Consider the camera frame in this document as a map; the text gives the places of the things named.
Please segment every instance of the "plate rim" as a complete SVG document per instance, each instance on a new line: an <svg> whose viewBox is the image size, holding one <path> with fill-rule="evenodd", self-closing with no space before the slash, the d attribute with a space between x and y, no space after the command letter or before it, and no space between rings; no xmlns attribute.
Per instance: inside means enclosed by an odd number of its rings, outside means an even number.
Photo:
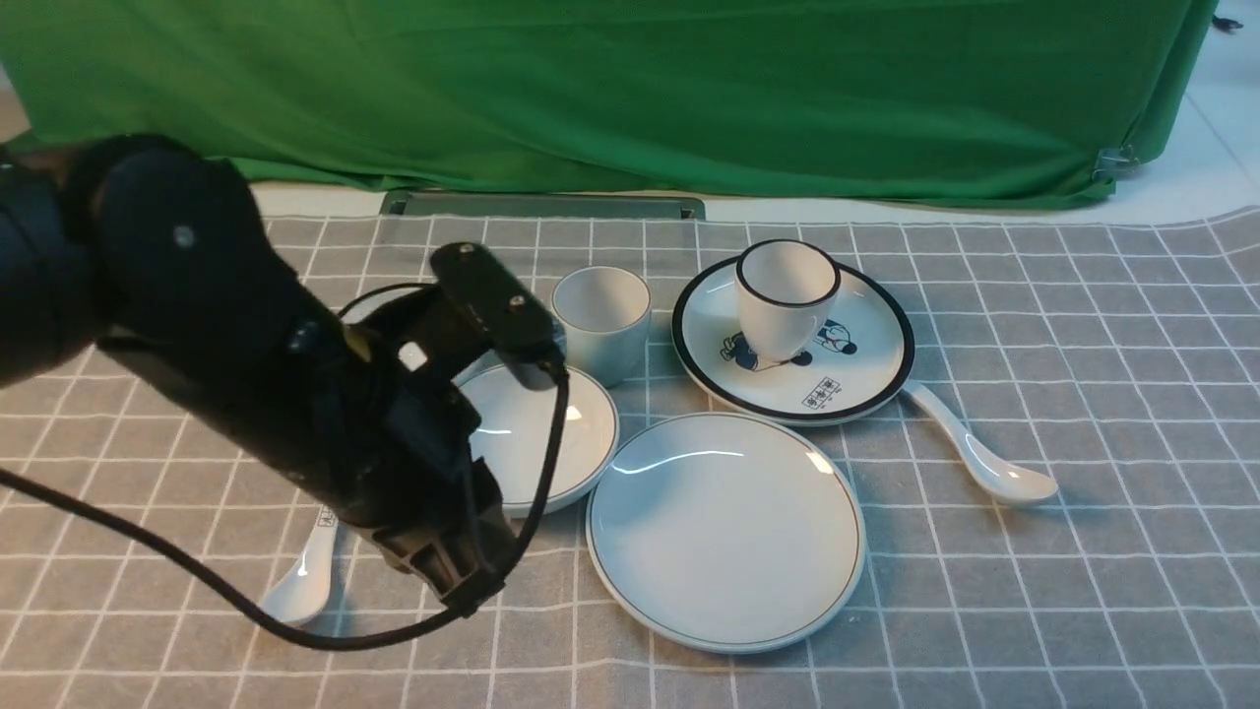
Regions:
<svg viewBox="0 0 1260 709"><path fill-rule="evenodd" d="M464 384L459 385L457 389L462 390L465 387L472 384L474 382L476 382L478 379L481 379L485 375L489 375L490 373L494 373L496 370L507 370L507 369L508 369L507 365L495 365L493 368L486 368L486 369L481 370L480 373L478 373L478 374L472 375L471 378L469 378L469 380L465 382ZM604 471L607 470L609 463L612 462L612 457L616 456L617 451L621 450L621 446L620 446L621 445L621 414L620 414L620 412L617 412L617 403L612 400L612 395L609 394L609 390L605 389L602 384L595 382L595 378L592 378L591 375L583 373L582 370L577 370L575 368L568 368L568 366L566 366L566 369L568 370L570 378L572 378L573 375L582 377L583 379L586 379L587 382L590 382L591 384L593 384L595 389L600 394L604 395L604 400L607 402L607 404L609 404L609 411L612 412L612 441L609 445L609 450L604 452L604 460L600 461L600 465L596 466L595 470L592 470L590 474L587 474L576 485L573 485L573 486L571 486L571 487L568 487L568 489L566 489L566 490L563 490L561 492L552 494L552 495L547 496L547 502L543 506L543 514L544 515L548 514L548 513L556 513L557 510L563 510L564 508L568 508L573 502L581 500L582 495L586 495L587 492L590 492L591 487L593 487L600 481L600 479L604 477ZM490 470L490 474L491 475L494 474L493 468ZM522 504L504 502L503 504L503 511L505 514L508 514L509 516L512 515L512 511L524 511L524 513L528 513L529 509L533 506L533 504L534 504L533 500L529 500L529 501L522 502Z"/></svg>
<svg viewBox="0 0 1260 709"><path fill-rule="evenodd" d="M699 287L706 278L712 276L714 272L727 267L733 266L740 259L740 256L732 256L730 258L723 258L717 263L704 268L696 277L688 281L687 286L683 287L683 292L678 296L678 301L674 303L674 312L670 317L670 335L674 340L674 351L678 353L678 359L683 363L683 369L687 374L696 382L701 389L708 392L714 398L735 407L741 412L748 414L755 414L757 417L765 417L775 423L784 426L803 426L803 427L825 427L830 424L842 424L844 422L857 419L866 414L869 414L883 407L893 397L901 392L901 388L906 385L906 380L910 379L910 370L915 365L915 331L910 325L910 317L906 315L905 309L897 302L897 298L892 296L882 285L876 282L871 276L863 273L862 271L832 258L837 268L840 268L848 275L852 275L864 282L871 290L876 291L879 297L888 305L892 314L897 317L897 325L901 327L902 337L902 354L901 354L901 366L897 369L897 374L892 377L892 380L879 390L878 394L866 399L864 402L849 407L847 409L840 409L839 412L819 413L819 414L794 414L791 412L779 412L775 409L769 409L761 407L760 404L753 404L745 399L741 399L724 388L719 387L711 377L708 377L704 370L696 363L692 358L690 349L688 349L685 337L683 336L683 316L687 312L687 305L690 302L692 295Z"/></svg>
<svg viewBox="0 0 1260 709"><path fill-rule="evenodd" d="M704 652L721 652L721 654L727 654L727 655L751 655L751 654L757 654L757 652L770 652L772 650L779 650L781 647L788 647L789 645L794 645L796 642L800 642L801 640L805 640L806 637L809 637L814 632L822 630L823 626L825 626L829 622L832 622L832 620L834 620L835 616L839 615L840 610L844 608L844 606L849 602L849 599L857 592L857 588L858 588L858 586L862 582L862 576L866 573L867 555L868 555L867 533L866 533L866 519L862 515L862 506L858 505L857 497L853 495L853 490L849 486L848 480L845 480L845 477L843 475L840 475L839 466L837 466L835 462L829 456L827 456L825 453L823 453L809 440L804 438L803 436L798 434L796 432L794 432L794 431L791 431L791 429L789 429L786 427L779 426L779 424L776 424L774 422L767 422L767 421L757 418L757 417L750 417L747 414L738 414L738 413L732 413L732 412L699 412L699 413L696 413L696 414L684 414L682 417L673 417L673 418L665 419L664 422L659 422L656 424L653 424L653 426L643 429L641 432L636 433L635 436L630 437L630 440L625 442L625 446L622 446L617 452L620 453L621 451L624 451L625 448L627 448L631 443L634 443L635 440L638 440L640 436L644 436L645 433L648 433L648 432L650 432L650 431L653 431L653 429L655 429L658 427L664 427L664 426L668 426L670 423L679 422L682 419L714 418L714 417L747 421L747 422L753 422L756 424L761 424L761 426L769 427L771 429L777 431L781 434L786 434L789 438L796 441L801 446L809 448L810 451L818 453L819 456L823 456L823 458L825 458L828 461L832 461L833 467L834 467L834 471L832 472L832 475L835 477L837 484L839 484L840 491L844 494L845 501L849 504L849 510L853 514L853 521L857 525L857 548L858 549L857 549L857 554L854 555L854 559L853 559L853 568L849 570L849 578L845 582L844 588L840 589L840 593L835 597L835 599L830 603L830 606L828 606L827 610L823 611L822 613L819 613L818 617L815 617L809 623L805 623L800 628L798 628L798 630L795 630L795 631L793 631L790 633L775 637L775 638L770 638L770 640L765 640L765 641L757 641L757 642L726 644L726 642L708 641L708 640L704 640L704 638L698 638L698 637L689 636L687 633L675 631L675 630L665 626L664 623L660 623L659 621L651 618L650 616L648 616L646 613L644 613L643 611L640 611L634 603L631 603L617 589L616 584L612 583L612 579L609 578L607 572L604 569L604 564L601 563L600 554L597 552L597 545L595 544L595 533L593 533L595 501L596 501L596 496L600 492L600 486L596 486L595 491L591 494L590 500L587 500L587 504L586 504L586 523L583 525L585 533L586 533L587 545L590 547L591 565L595 567L595 574L597 577L600 577L600 582L604 584L604 588L609 592L610 596L612 596L614 601L617 602L617 606L620 606L621 610L624 610L626 613L629 613L631 617L634 617L641 625L646 626L651 631L655 631L655 632L660 633L663 637L667 637L667 638L669 638L669 640L672 640L672 641L674 641L674 642L677 642L679 645L683 645L683 646L687 646L687 647L692 647L694 650L702 650Z"/></svg>

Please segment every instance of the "gray checkered tablecloth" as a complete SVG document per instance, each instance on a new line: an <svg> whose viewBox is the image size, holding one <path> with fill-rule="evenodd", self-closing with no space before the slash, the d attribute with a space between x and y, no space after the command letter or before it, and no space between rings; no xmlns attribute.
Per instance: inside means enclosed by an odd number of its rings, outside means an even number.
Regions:
<svg viewBox="0 0 1260 709"><path fill-rule="evenodd" d="M490 244L546 295L587 263L646 275L655 330L614 390L624 437L719 408L684 375L669 309L762 238L803 238L882 281L929 383L1061 500L995 506L895 403L808 432L844 471L871 558L828 627L786 650L685 650L595 576L583 505L552 515L472 618L379 652L256 631L163 559L0 497L0 705L20 709L1260 706L1260 210L1164 227L757 225L280 219L282 256L330 305ZM170 536L253 597L294 562L312 502L100 354L0 393L0 462ZM315 627L437 611L343 539Z"/></svg>

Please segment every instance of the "white cup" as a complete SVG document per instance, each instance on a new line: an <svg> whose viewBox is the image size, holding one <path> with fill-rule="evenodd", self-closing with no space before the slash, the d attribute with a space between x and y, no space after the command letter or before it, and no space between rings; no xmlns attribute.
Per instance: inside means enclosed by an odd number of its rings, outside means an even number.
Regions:
<svg viewBox="0 0 1260 709"><path fill-rule="evenodd" d="M800 354L832 312L840 269L825 251L801 241L762 241L735 263L740 327L771 363Z"/></svg>
<svg viewBox="0 0 1260 709"><path fill-rule="evenodd" d="M552 311L564 326L568 366L611 389L643 361L651 326L651 295L624 268L587 266L556 283Z"/></svg>

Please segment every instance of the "black cable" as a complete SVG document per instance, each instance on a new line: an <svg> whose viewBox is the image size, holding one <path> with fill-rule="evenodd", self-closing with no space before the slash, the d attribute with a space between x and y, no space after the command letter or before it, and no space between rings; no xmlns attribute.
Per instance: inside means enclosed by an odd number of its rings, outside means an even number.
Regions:
<svg viewBox="0 0 1260 709"><path fill-rule="evenodd" d="M547 369L548 374L556 382L556 411L552 414L551 431L547 441L547 455L543 457L543 468L538 480L538 491L534 494L534 501L529 509L529 518L525 520L525 524L520 530L520 535L517 538L517 549L504 570L504 576L510 573L517 567L520 558L524 557L525 548L529 547L529 542L533 539L534 533L538 530L538 524L542 521L543 509L547 504L547 496L551 492L552 479L556 476L556 463L559 460L559 443L564 429L564 413L568 411L568 373L564 370L563 365L547 364L544 365L544 369ZM258 608L253 601L249 601L244 594L237 591L236 587L228 583L227 579L163 536L159 536L134 523L123 520L117 515L106 513L100 508L88 505L87 502L58 492L50 487L45 487L35 481L24 479L5 468L0 468L0 485L11 487L23 495L34 497L40 502L57 508L64 513L69 513L71 515L83 518L89 523L101 525L107 530L121 534L122 536L130 538L149 549L152 549L158 554L161 554L174 562L179 568L197 577L198 581L209 587L209 589L214 593L219 594L219 597L227 601L228 604L239 611L246 618L257 623L262 630L270 632L280 640L310 650L348 652L377 650L391 645L399 645L416 640L423 635L428 635L462 616L462 610L447 608L437 616L426 618L411 626L358 637L328 637L310 633L286 626L285 623L272 618L262 608Z"/></svg>
<svg viewBox="0 0 1260 709"><path fill-rule="evenodd" d="M354 300L350 300L345 305L341 305L341 309L336 311L336 316L344 319L346 312L349 312L350 310L358 307L364 301L370 300L370 298L375 297L377 295L381 295L382 292L389 292L392 290L421 290L422 287L425 287L425 285L426 283L423 283L423 282L392 282L389 285L382 285L381 287L372 288L372 290L364 292L363 295L359 295Z"/></svg>

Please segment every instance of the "white plate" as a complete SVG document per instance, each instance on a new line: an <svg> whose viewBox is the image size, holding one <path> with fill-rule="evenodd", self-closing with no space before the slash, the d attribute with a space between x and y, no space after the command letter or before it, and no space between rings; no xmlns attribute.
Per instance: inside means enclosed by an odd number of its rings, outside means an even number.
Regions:
<svg viewBox="0 0 1260 709"><path fill-rule="evenodd" d="M598 482L617 448L620 426L612 398L590 377L570 369L568 412L547 511L572 505ZM503 511L524 518L538 490L556 390L529 392L499 365L470 379L460 392L481 414L472 458L485 458L503 491Z"/></svg>
<svg viewBox="0 0 1260 709"><path fill-rule="evenodd" d="M591 496L586 536L626 612L711 652L803 640L844 606L866 560L862 514L827 456L740 414L630 440Z"/></svg>
<svg viewBox="0 0 1260 709"><path fill-rule="evenodd" d="M759 363L740 331L735 262L711 266L674 305L674 346L687 374L716 399L790 427L825 427L891 400L915 359L915 335L887 290L843 263L827 325L793 363Z"/></svg>

